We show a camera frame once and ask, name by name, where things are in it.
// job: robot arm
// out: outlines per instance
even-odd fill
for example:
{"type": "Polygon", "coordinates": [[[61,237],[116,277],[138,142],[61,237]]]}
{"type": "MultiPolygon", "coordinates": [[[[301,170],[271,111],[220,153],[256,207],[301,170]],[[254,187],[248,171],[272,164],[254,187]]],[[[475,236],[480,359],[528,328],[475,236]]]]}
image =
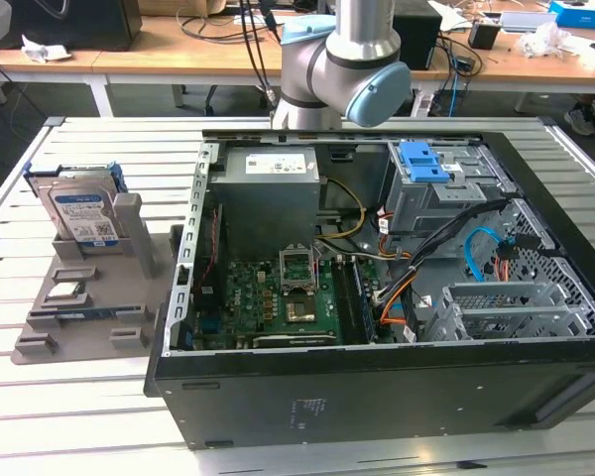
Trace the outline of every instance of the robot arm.
{"type": "Polygon", "coordinates": [[[274,129],[362,127],[389,119],[410,94],[399,61],[394,0],[337,0],[336,16],[307,15],[283,30],[282,98],[274,129]]]}

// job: blue cable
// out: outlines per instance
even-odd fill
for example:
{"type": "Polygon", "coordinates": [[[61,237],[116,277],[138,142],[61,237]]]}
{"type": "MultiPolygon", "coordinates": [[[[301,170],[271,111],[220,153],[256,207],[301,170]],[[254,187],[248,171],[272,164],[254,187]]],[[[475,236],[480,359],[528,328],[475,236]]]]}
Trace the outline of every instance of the blue cable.
{"type": "Polygon", "coordinates": [[[456,104],[456,92],[458,91],[458,65],[456,64],[456,58],[452,56],[454,62],[454,80],[452,81],[452,103],[449,106],[449,117],[452,117],[454,113],[454,104],[456,104]]]}
{"type": "Polygon", "coordinates": [[[476,281],[482,283],[485,281],[485,278],[483,278],[483,275],[478,269],[478,266],[476,266],[471,250],[472,238],[474,238],[474,236],[476,236],[478,233],[487,233],[499,245],[502,243],[503,239],[498,235],[498,233],[496,233],[491,228],[487,228],[486,226],[479,226],[478,228],[474,228],[474,230],[465,239],[465,262],[467,263],[467,266],[469,266],[469,269],[472,270],[472,274],[474,275],[474,278],[476,278],[476,281]]]}

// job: blue box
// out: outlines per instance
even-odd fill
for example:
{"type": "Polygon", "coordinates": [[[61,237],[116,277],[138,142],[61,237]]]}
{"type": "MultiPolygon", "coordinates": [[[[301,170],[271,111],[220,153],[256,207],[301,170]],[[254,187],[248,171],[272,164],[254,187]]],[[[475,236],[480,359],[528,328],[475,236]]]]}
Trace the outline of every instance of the blue box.
{"type": "Polygon", "coordinates": [[[551,2],[548,11],[557,13],[556,23],[558,27],[590,28],[595,30],[595,5],[584,3],[573,6],[568,3],[551,2]]]}

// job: floor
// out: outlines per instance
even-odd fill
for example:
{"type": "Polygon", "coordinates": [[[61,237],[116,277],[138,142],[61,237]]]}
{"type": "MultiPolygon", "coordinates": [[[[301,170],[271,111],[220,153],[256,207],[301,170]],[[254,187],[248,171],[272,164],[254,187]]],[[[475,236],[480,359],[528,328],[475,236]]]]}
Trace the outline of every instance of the floor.
{"type": "MultiPolygon", "coordinates": [[[[6,85],[8,101],[0,106],[0,184],[26,150],[44,123],[20,93],[6,85]]],[[[184,97],[185,108],[174,107],[169,86],[113,86],[113,107],[118,116],[201,116],[208,87],[191,86],[184,97]]],[[[48,116],[96,117],[90,90],[79,84],[28,84],[29,97],[48,116]]],[[[216,115],[265,116],[260,95],[252,87],[219,87],[212,101],[216,115]]],[[[514,105],[518,94],[471,92],[457,111],[459,116],[518,116],[514,105]]],[[[574,104],[568,94],[532,95],[525,107],[527,115],[553,118],[584,151],[595,160],[595,137],[577,136],[563,120],[563,114],[574,104]]]]}

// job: aluminum extrusion table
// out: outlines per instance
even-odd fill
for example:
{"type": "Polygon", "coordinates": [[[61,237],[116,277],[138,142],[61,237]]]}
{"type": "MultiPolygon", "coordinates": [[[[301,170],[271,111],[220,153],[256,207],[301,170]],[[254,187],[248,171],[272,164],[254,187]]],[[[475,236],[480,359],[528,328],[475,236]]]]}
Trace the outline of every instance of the aluminum extrusion table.
{"type": "MultiPolygon", "coordinates": [[[[121,164],[151,232],[183,220],[202,128],[258,119],[66,119],[44,127],[0,188],[0,475],[595,474],[595,402],[554,429],[386,441],[189,451],[164,402],[143,396],[148,358],[15,366],[20,334],[54,249],[54,227],[20,177],[36,163],[121,164]]],[[[399,119],[406,131],[504,132],[595,246],[595,165],[537,119],[399,119]]]]}

